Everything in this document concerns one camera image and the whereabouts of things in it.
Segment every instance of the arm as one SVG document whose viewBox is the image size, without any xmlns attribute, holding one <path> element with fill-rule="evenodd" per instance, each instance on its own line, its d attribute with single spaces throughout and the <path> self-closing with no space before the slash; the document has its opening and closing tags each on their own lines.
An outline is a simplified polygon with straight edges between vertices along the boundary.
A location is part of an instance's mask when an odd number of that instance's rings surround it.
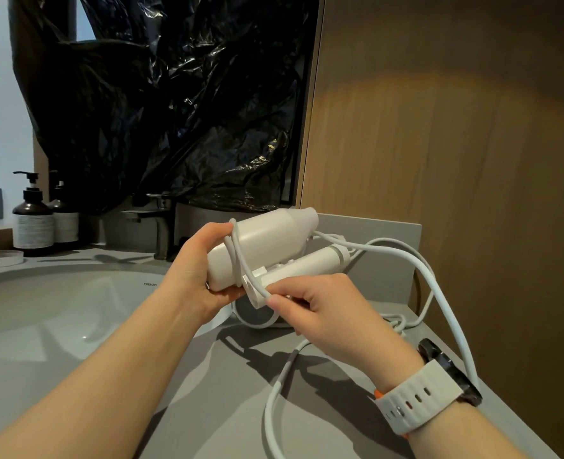
<svg viewBox="0 0 564 459">
<path fill-rule="evenodd" d="M 104 344 L 0 434 L 0 459 L 130 458 L 195 332 L 241 295 L 206 287 L 207 253 L 231 224 L 208 224 L 162 284 Z"/>
<path fill-rule="evenodd" d="M 291 277 L 267 287 L 267 304 L 312 344 L 362 370 L 386 393 L 420 370 L 418 352 L 370 306 L 347 275 Z M 309 303 L 309 309 L 285 298 Z M 453 403 L 409 434 L 417 459 L 525 456 L 473 406 Z"/>
</svg>

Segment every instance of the right hand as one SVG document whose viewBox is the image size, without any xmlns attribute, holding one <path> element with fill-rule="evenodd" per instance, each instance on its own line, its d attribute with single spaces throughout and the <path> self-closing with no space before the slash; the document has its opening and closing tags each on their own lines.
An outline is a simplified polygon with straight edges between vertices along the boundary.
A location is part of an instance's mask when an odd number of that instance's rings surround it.
<svg viewBox="0 0 564 459">
<path fill-rule="evenodd" d="M 343 273 L 289 277 L 267 287 L 267 305 L 295 331 L 338 361 L 362 370 L 387 392 L 423 366 Z M 307 301 L 309 309 L 285 297 Z"/>
</svg>

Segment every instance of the faucet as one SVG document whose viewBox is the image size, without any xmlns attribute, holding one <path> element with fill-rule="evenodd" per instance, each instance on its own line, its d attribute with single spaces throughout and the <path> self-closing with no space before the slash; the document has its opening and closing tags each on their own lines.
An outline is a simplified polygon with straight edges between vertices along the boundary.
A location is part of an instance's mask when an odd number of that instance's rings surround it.
<svg viewBox="0 0 564 459">
<path fill-rule="evenodd" d="M 153 218 L 156 221 L 156 253 L 155 259 L 172 261 L 174 248 L 174 225 L 176 222 L 176 202 L 166 193 L 147 193 L 146 196 L 156 200 L 156 209 L 123 211 L 125 218 L 140 223 L 142 219 Z"/>
</svg>

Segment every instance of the black plastic bag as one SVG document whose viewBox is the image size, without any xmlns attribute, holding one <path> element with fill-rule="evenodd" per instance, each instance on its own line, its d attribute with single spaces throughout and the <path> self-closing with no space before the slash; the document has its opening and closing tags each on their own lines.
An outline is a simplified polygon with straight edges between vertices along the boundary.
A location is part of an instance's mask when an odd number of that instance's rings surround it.
<svg viewBox="0 0 564 459">
<path fill-rule="evenodd" d="M 81 0 L 97 41 L 10 0 L 15 76 L 81 211 L 171 192 L 277 208 L 297 150 L 317 0 Z"/>
</svg>

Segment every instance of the hand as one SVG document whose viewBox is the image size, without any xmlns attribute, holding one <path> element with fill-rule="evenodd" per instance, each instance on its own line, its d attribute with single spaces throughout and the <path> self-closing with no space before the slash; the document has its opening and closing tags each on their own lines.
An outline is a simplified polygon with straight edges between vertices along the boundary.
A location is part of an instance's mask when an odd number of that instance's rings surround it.
<svg viewBox="0 0 564 459">
<path fill-rule="evenodd" d="M 423 366 L 418 352 L 365 300 L 347 275 L 289 277 L 267 287 L 267 304 L 312 344 L 390 391 Z M 309 303 L 309 309 L 285 298 Z"/>
<path fill-rule="evenodd" d="M 159 293 L 176 300 L 197 316 L 200 325 L 211 321 L 219 310 L 244 293 L 243 288 L 237 286 L 217 292 L 206 288 L 207 254 L 232 230 L 233 226 L 228 222 L 203 226 L 186 241 L 158 288 Z"/>
</svg>

